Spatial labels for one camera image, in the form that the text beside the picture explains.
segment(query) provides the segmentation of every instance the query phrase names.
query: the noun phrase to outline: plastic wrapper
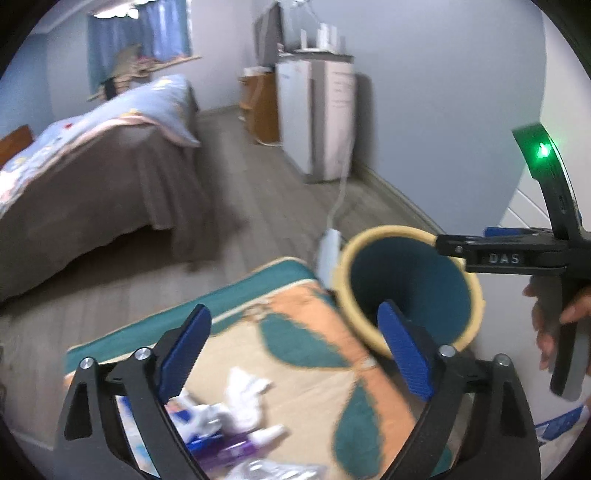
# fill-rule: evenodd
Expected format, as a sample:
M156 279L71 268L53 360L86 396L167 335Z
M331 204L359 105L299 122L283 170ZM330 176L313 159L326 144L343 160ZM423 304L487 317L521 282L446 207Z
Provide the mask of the plastic wrapper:
M272 460L248 460L236 465L226 480L324 480L324 465L291 465Z

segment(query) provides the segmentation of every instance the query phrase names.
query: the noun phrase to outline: brown wooden cabinet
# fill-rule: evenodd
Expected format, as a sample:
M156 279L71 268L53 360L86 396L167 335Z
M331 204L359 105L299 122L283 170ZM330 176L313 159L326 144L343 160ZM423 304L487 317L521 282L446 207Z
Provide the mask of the brown wooden cabinet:
M240 78L242 99L240 108L248 132L263 143L279 141L277 86L274 73Z

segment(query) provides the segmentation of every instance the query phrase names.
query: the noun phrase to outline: trash can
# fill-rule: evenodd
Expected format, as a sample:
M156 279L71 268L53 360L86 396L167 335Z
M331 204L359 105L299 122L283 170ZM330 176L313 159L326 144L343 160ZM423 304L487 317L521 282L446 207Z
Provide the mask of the trash can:
M377 328L384 300L393 300L438 345L458 351L480 328L485 302L478 278L464 271L462 260L439 255L435 240L416 228L385 225L360 233L341 254L337 300L356 333L381 355L392 357Z

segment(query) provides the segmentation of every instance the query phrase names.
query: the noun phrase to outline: blue curtain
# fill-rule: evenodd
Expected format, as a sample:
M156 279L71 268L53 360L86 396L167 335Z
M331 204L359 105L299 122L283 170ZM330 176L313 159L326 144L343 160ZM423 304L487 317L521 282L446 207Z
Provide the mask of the blue curtain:
M115 67L117 54L139 43L140 55L169 61L191 55L186 0L156 0L137 7L139 18L88 17L88 73L92 92Z

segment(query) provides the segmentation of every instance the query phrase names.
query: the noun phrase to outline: green led light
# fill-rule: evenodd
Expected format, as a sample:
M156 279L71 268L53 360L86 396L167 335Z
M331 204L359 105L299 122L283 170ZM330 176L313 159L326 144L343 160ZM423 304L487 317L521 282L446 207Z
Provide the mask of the green led light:
M544 143L540 143L540 148L538 149L538 158L548 158L550 155L552 146Z

